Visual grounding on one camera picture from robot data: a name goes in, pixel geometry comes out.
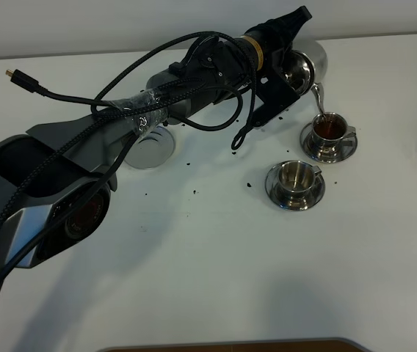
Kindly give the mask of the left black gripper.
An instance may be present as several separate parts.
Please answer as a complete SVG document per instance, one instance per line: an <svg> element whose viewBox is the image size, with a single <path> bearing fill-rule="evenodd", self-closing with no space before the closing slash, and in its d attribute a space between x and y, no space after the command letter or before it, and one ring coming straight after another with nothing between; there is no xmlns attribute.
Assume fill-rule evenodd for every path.
<svg viewBox="0 0 417 352"><path fill-rule="evenodd" d="M286 52L301 28L312 19L306 6L273 19L271 24L262 23L244 33L244 39L255 48L258 56L257 71L267 73L283 64Z"/></svg>

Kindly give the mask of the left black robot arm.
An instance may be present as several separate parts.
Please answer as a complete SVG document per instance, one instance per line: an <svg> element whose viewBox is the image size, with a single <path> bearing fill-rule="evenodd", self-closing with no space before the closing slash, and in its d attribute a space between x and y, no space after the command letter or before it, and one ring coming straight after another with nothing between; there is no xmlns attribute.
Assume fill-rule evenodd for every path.
<svg viewBox="0 0 417 352"><path fill-rule="evenodd" d="M130 149L159 125L185 124L205 132L229 122L201 125L192 116L224 100L253 100L247 119L231 142L266 125L300 98L284 72L287 54L311 19L304 6L248 29L240 37L214 31L186 34L184 58L152 76L130 98L110 100L110 87L93 99L47 90L20 70L10 81L28 92L90 107L77 120L40 124L0 142L0 291L14 268L31 268L91 235L117 189L116 172Z"/></svg>

